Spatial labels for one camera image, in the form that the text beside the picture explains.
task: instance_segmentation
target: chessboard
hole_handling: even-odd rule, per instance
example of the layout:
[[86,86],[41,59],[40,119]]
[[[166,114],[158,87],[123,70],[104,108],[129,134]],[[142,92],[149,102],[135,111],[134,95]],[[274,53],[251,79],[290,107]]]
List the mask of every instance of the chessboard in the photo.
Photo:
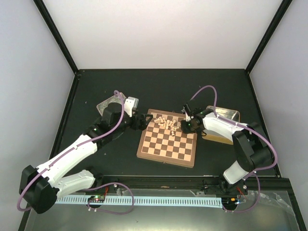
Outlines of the chessboard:
[[[148,114],[153,115],[146,130],[142,132],[137,157],[164,162],[184,167],[193,167],[196,152],[197,134],[185,134],[180,128],[184,120],[183,114],[149,109]],[[159,117],[166,120],[176,120],[174,126],[179,127],[172,136],[171,129],[155,123]]]

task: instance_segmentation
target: black metal frame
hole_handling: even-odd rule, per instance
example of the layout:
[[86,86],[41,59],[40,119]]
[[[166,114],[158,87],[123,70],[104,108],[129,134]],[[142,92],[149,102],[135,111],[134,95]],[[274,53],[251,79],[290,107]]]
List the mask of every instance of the black metal frame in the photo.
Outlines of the black metal frame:
[[[55,23],[53,22],[43,0],[33,0],[36,4],[37,8],[39,9],[42,17],[44,18],[47,26],[49,27],[52,35],[54,36],[55,40],[57,41],[61,51],[63,52],[66,60],[68,61],[69,65],[71,66],[73,72],[75,73],[75,78],[66,102],[66,106],[64,109],[64,113],[61,119],[61,123],[59,125],[59,129],[56,135],[56,139],[51,151],[51,156],[54,156],[59,152],[60,144],[62,141],[63,132],[66,126],[66,122],[68,119],[68,115],[70,113],[70,109],[75,97],[75,93],[78,87],[78,83],[80,80],[81,75],[79,74],[79,70],[70,55],[70,52],[65,45]],[[261,110],[259,108],[259,104],[257,102],[257,98],[255,95],[255,91],[252,86],[252,82],[250,79],[250,72],[252,71],[253,67],[255,66],[256,62],[258,61],[261,53],[263,52],[265,46],[267,45],[269,39],[271,38],[272,34],[274,33],[275,29],[277,28],[279,22],[281,21],[282,17],[284,16],[286,10],[288,9],[289,5],[291,4],[292,0],[282,0],[282,3],[280,7],[278,8],[272,22],[270,23],[266,33],[264,34],[260,44],[257,47],[257,50],[255,51],[252,59],[250,60],[247,68],[245,69],[250,87],[252,92],[254,93],[254,98],[257,103],[257,109],[258,113],[260,115],[261,121],[262,121],[262,127],[268,136],[268,133],[266,131],[265,123],[261,114]],[[291,183],[289,179],[280,178],[280,171],[278,166],[275,167],[277,177],[260,177],[260,183],[263,191],[288,191],[291,204],[293,207],[293,210],[296,215],[297,223],[300,227],[301,231],[306,230],[306,226],[304,224],[304,220],[302,218],[302,215],[300,213],[298,203],[296,200],[296,197],[294,195]],[[121,182],[126,184],[127,186],[130,186],[132,188],[161,188],[161,186],[168,186],[170,188],[177,188],[177,189],[200,189],[203,186],[204,180],[209,183],[214,180],[213,177],[104,177],[105,181],[108,182]],[[251,190],[257,190],[257,182],[256,179],[247,179],[246,185]],[[26,223],[29,217],[30,211],[27,211],[24,213],[24,216],[22,218],[19,231],[25,230]]]

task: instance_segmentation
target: pile of chess pieces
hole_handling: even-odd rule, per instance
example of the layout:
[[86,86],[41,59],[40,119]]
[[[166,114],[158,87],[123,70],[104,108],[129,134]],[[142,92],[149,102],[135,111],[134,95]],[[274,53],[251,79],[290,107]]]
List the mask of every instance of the pile of chess pieces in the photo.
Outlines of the pile of chess pieces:
[[172,136],[175,136],[174,132],[180,128],[180,127],[174,126],[177,123],[176,120],[173,120],[173,121],[169,119],[166,120],[165,117],[161,117],[161,116],[157,118],[156,120],[154,120],[154,122],[157,123],[161,128],[164,128],[167,130],[170,127]]

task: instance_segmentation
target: white wall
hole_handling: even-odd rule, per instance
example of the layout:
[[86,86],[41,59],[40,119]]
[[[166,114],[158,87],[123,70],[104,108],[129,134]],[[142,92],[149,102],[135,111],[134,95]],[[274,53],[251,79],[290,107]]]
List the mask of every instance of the white wall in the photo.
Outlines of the white wall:
[[13,231],[21,171],[48,159],[73,81],[32,0],[1,3],[0,75],[0,229]]
[[290,5],[252,71],[279,167],[308,226],[308,1]]
[[79,68],[246,68],[282,0],[44,0]]

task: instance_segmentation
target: black tabletop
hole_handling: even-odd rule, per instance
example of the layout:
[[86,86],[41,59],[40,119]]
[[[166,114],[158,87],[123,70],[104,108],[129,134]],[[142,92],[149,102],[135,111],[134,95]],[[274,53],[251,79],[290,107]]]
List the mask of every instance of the black tabletop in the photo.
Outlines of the black tabletop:
[[[241,122],[261,123],[249,79],[242,69],[84,70],[60,150],[74,142],[100,116],[96,105],[113,96],[114,90],[138,98],[141,113],[147,113],[149,108],[180,113],[183,104],[204,85],[217,89],[218,107],[238,110]],[[204,107],[213,105],[214,93],[211,89],[204,90],[196,100]],[[141,131],[127,129],[120,138],[80,162],[70,174],[94,167],[106,176],[217,176],[235,161],[232,145],[201,137],[197,139],[193,168],[140,159],[136,156],[140,137]],[[258,174],[274,176],[275,171]]]

